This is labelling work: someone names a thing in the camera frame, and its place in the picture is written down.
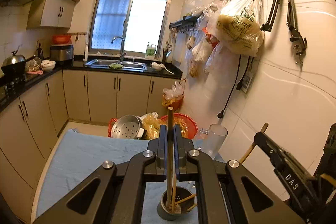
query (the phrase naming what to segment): blue tablecloth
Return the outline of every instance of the blue tablecloth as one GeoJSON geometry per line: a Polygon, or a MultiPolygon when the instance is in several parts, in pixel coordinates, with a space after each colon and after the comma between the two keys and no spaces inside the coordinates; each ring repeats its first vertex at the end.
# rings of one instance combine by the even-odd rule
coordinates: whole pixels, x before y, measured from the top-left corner
{"type": "MultiPolygon", "coordinates": [[[[124,140],[85,135],[69,129],[55,152],[43,182],[38,200],[36,217],[40,216],[58,200],[74,189],[104,160],[119,164],[146,150],[148,141],[124,140]]],[[[223,161],[220,155],[215,160],[223,161]]],[[[179,186],[196,192],[194,182],[178,182],[179,186]]],[[[161,219],[156,207],[164,193],[166,183],[147,183],[142,210],[142,223],[171,223],[161,219]]],[[[175,223],[198,223],[197,207],[180,217],[175,223]]]]}

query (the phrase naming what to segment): green cloth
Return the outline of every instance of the green cloth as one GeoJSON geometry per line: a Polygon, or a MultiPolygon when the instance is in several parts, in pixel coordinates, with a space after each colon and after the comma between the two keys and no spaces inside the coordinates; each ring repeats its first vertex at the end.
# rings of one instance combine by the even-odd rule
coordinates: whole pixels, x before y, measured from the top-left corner
{"type": "Polygon", "coordinates": [[[109,65],[109,67],[110,67],[111,69],[121,69],[121,68],[123,68],[124,66],[121,65],[121,64],[112,63],[112,64],[109,65]]]}

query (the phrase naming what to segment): window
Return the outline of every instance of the window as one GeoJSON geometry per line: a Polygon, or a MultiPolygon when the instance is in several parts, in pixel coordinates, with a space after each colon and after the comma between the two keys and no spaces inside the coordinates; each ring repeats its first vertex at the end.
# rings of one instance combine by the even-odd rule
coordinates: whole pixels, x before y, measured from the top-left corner
{"type": "Polygon", "coordinates": [[[90,52],[117,54],[125,39],[127,55],[142,56],[147,45],[161,46],[168,0],[97,0],[90,31],[90,52]]]}

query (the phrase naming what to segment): glass mug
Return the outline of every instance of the glass mug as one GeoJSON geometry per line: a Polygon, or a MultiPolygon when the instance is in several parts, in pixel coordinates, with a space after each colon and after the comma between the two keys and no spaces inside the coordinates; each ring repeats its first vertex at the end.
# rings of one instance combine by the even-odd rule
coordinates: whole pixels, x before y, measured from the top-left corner
{"type": "Polygon", "coordinates": [[[201,151],[215,158],[223,142],[226,139],[227,129],[220,124],[212,124],[209,127],[207,137],[204,139],[201,151]]]}

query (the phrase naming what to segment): floor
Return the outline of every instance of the floor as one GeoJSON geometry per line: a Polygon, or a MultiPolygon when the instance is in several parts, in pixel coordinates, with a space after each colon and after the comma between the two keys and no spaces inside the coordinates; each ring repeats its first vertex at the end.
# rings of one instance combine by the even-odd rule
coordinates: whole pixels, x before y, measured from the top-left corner
{"type": "Polygon", "coordinates": [[[108,127],[96,126],[93,124],[80,123],[80,122],[68,122],[64,130],[62,131],[62,134],[67,132],[70,128],[83,134],[103,136],[103,137],[108,136],[108,127]]]}

